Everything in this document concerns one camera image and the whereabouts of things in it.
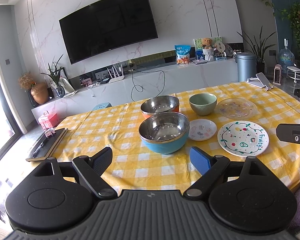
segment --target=plastic bag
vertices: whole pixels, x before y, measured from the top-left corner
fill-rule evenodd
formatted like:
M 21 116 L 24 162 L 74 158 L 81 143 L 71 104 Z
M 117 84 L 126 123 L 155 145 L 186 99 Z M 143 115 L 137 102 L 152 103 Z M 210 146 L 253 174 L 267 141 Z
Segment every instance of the plastic bag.
M 177 64 L 189 64 L 190 63 L 190 45 L 175 45 L 177 54 Z

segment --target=water bottle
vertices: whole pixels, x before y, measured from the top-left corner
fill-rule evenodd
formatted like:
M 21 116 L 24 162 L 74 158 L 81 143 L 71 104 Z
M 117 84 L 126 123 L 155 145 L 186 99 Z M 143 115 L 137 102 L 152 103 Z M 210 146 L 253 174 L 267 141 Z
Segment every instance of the water bottle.
M 280 65 L 282 67 L 282 72 L 287 72 L 287 67 L 293 66 L 294 55 L 290 49 L 288 49 L 288 39 L 284 39 L 284 49 L 279 53 Z

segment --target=yellow checkered tablecloth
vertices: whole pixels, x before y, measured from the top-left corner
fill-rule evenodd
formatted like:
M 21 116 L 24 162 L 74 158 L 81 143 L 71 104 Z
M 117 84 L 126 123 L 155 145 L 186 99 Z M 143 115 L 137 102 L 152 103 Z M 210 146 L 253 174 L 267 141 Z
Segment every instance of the yellow checkered tablecloth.
M 290 189 L 300 182 L 300 145 L 281 142 L 275 134 L 280 123 L 300 123 L 300 102 L 279 88 L 265 92 L 245 82 L 175 94 L 180 100 L 180 112 L 190 121 L 210 119 L 218 129 L 232 120 L 216 112 L 200 117 L 189 106 L 189 97 L 202 92 L 215 94 L 218 102 L 226 98 L 245 98 L 255 103 L 258 114 L 249 121 L 261 125 L 270 137 L 269 147 L 258 158 Z M 200 177 L 189 160 L 192 146 L 212 156 L 221 154 L 232 161 L 243 160 L 222 149 L 217 133 L 207 141 L 188 139 L 185 146 L 172 155 L 151 152 L 138 134 L 144 120 L 140 111 L 143 101 L 67 117 L 58 128 L 69 131 L 53 156 L 59 161 L 70 161 L 80 155 L 92 156 L 105 146 L 111 147 L 113 161 L 102 177 L 117 192 L 122 189 L 180 189 L 184 192 Z

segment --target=teddy bear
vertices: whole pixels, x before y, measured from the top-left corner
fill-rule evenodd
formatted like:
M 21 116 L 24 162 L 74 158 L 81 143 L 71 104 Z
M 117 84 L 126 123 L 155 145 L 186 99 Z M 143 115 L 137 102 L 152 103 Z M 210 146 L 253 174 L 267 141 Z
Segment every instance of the teddy bear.
M 212 39 L 210 38 L 203 38 L 202 40 L 202 47 L 204 47 L 204 49 L 212 49 Z

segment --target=trash can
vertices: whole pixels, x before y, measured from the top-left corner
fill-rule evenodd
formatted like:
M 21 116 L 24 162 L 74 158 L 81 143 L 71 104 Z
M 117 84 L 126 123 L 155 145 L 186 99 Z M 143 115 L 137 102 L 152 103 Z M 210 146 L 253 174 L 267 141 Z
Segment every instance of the trash can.
M 257 56 L 250 52 L 237 54 L 238 82 L 247 81 L 247 78 L 255 77 L 257 73 Z

